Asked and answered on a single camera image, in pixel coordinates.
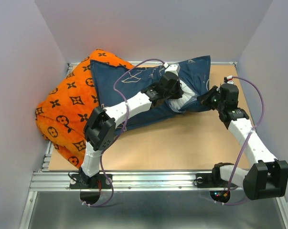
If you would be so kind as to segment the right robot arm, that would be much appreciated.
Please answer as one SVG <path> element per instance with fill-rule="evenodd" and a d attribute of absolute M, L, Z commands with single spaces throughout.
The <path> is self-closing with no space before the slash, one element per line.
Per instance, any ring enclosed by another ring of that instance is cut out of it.
<path fill-rule="evenodd" d="M 246 155 L 248 171 L 237 163 L 215 164 L 210 174 L 197 179 L 197 186 L 225 188 L 226 194 L 214 194 L 213 198 L 226 202 L 230 187 L 240 187 L 250 200 L 277 198 L 285 195 L 288 183 L 288 163 L 278 160 L 264 145 L 252 126 L 245 110 L 238 107 L 239 90 L 234 84 L 213 86 L 198 101 L 216 110 L 226 129 L 241 146 L 239 156 Z"/>

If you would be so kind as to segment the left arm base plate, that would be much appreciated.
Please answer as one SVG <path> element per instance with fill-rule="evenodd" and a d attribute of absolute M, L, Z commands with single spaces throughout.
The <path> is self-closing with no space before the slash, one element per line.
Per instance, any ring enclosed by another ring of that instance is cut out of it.
<path fill-rule="evenodd" d="M 111 189 L 109 181 L 104 174 L 96 174 L 89 178 L 88 181 L 83 180 L 79 174 L 71 174 L 70 189 Z"/>

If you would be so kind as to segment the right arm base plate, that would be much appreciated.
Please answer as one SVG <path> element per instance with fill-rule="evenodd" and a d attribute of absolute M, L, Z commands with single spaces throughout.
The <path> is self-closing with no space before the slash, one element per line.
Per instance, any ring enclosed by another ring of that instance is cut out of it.
<path fill-rule="evenodd" d="M 228 181 L 213 173 L 196 173 L 193 184 L 198 188 L 227 188 Z"/>

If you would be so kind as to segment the blue pillowcase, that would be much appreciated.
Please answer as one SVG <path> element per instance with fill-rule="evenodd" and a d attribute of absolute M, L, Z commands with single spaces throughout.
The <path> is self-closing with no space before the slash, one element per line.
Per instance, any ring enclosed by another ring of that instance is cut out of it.
<path fill-rule="evenodd" d="M 208 92 L 211 57 L 201 56 L 178 63 L 177 80 L 164 78 L 165 67 L 129 70 L 126 65 L 91 61 L 91 73 L 102 108 L 115 106 L 143 92 L 152 108 L 128 118 L 126 130 L 151 125 L 185 112 L 205 112 L 209 107 L 197 98 Z"/>

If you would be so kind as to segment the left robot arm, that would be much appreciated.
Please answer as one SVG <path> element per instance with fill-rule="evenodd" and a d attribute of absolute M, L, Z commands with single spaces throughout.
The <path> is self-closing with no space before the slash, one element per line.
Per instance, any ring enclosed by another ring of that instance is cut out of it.
<path fill-rule="evenodd" d="M 97 184 L 101 155 L 115 139 L 116 128 L 126 125 L 128 119 L 140 113 L 154 109 L 167 99 L 182 97 L 178 71 L 165 71 L 161 79 L 138 92 L 130 99 L 108 108 L 96 107 L 92 111 L 85 127 L 85 157 L 79 169 L 81 183 L 92 188 Z"/>

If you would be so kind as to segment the white pillow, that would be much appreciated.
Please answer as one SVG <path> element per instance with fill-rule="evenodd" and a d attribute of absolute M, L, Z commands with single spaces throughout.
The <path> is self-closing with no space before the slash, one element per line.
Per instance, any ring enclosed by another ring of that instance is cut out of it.
<path fill-rule="evenodd" d="M 191 102 L 196 101 L 198 96 L 198 94 L 182 80 L 180 80 L 180 86 L 183 92 L 182 97 L 179 99 L 168 100 L 168 104 L 171 110 L 179 113 L 185 112 L 186 106 L 190 105 Z"/>

